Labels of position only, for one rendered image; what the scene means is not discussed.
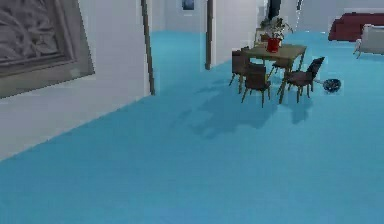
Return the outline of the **dark brown wooden chair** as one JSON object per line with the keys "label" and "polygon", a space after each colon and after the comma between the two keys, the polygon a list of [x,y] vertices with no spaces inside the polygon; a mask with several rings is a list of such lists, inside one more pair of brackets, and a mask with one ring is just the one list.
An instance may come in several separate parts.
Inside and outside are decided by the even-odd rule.
{"label": "dark brown wooden chair", "polygon": [[292,64],[293,64],[293,61],[288,59],[279,59],[275,61],[272,64],[272,69],[268,74],[268,77],[270,77],[273,72],[277,72],[278,69],[283,69],[284,70],[283,78],[287,78],[289,73],[291,72]]}
{"label": "dark brown wooden chair", "polygon": [[239,76],[238,93],[241,93],[242,91],[244,73],[246,71],[246,67],[248,63],[250,62],[250,59],[246,55],[247,50],[248,50],[248,47],[243,47],[240,50],[236,50],[232,52],[232,78],[231,78],[230,84],[232,84],[235,76],[238,75]]}
{"label": "dark brown wooden chair", "polygon": [[245,91],[241,102],[244,102],[247,93],[252,93],[255,90],[261,93],[261,107],[264,107],[264,93],[267,93],[268,99],[271,99],[271,82],[266,77],[266,67],[263,64],[249,63],[245,70],[245,76]]}
{"label": "dark brown wooden chair", "polygon": [[297,87],[296,102],[299,102],[303,89],[306,89],[307,97],[310,97],[310,92],[313,90],[314,79],[323,64],[323,61],[324,57],[316,58],[311,62],[306,71],[297,70],[290,72],[287,75],[286,82],[288,88],[291,88],[291,86]]}

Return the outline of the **pale wooden chair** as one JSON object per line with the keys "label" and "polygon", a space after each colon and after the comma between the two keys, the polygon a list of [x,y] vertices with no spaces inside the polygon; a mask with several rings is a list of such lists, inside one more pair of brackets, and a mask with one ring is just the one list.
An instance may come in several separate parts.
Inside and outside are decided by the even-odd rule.
{"label": "pale wooden chair", "polygon": [[268,39],[270,38],[268,31],[263,28],[257,28],[255,32],[255,40],[254,45],[258,46],[264,43],[268,42]]}

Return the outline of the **house plant in red pot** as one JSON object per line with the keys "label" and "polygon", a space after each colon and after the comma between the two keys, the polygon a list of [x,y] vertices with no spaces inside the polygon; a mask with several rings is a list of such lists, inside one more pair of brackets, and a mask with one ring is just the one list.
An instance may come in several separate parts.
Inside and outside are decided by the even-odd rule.
{"label": "house plant in red pot", "polygon": [[292,27],[278,16],[264,19],[260,26],[268,35],[267,51],[270,53],[278,52],[281,42],[285,38],[286,30],[293,32]]}

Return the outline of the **wooden dining table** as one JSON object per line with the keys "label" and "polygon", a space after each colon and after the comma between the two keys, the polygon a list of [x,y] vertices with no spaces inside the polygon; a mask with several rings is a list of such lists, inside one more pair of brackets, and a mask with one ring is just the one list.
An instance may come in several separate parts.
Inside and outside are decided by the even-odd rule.
{"label": "wooden dining table", "polygon": [[292,71],[293,63],[297,58],[300,58],[298,69],[301,69],[306,49],[307,47],[303,45],[283,44],[276,53],[271,53],[267,51],[266,44],[260,44],[256,47],[246,50],[245,54],[249,58],[261,59],[263,62],[279,60],[287,62],[287,65],[285,66],[284,78],[282,79],[282,84],[278,90],[279,103],[282,103],[288,74]]}

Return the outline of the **dark tall window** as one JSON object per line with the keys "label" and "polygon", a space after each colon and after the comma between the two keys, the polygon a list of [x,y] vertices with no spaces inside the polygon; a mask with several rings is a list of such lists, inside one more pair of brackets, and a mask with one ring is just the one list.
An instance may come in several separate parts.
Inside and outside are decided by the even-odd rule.
{"label": "dark tall window", "polygon": [[272,20],[279,15],[281,0],[268,0],[268,19]]}

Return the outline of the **dark blue round floor object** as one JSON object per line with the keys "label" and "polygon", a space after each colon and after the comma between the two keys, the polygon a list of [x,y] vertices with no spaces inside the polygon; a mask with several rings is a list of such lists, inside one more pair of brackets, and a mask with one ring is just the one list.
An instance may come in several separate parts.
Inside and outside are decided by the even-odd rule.
{"label": "dark blue round floor object", "polygon": [[341,81],[339,79],[327,79],[325,81],[316,80],[316,83],[322,85],[323,89],[328,93],[335,93],[341,88]]}

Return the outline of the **dark red sofa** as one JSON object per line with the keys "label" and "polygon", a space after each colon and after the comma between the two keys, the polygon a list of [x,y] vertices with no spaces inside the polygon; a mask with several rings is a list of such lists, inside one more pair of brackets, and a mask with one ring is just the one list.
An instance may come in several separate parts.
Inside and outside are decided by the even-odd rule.
{"label": "dark red sofa", "polygon": [[384,13],[344,13],[333,21],[328,40],[354,42],[361,37],[365,24],[384,26]]}

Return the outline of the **grey framed wall picture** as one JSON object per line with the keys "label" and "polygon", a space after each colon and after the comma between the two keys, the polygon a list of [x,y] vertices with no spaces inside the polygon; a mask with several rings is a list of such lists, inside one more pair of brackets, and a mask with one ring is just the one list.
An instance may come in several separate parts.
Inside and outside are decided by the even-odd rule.
{"label": "grey framed wall picture", "polygon": [[0,99],[94,73],[79,0],[0,0]]}

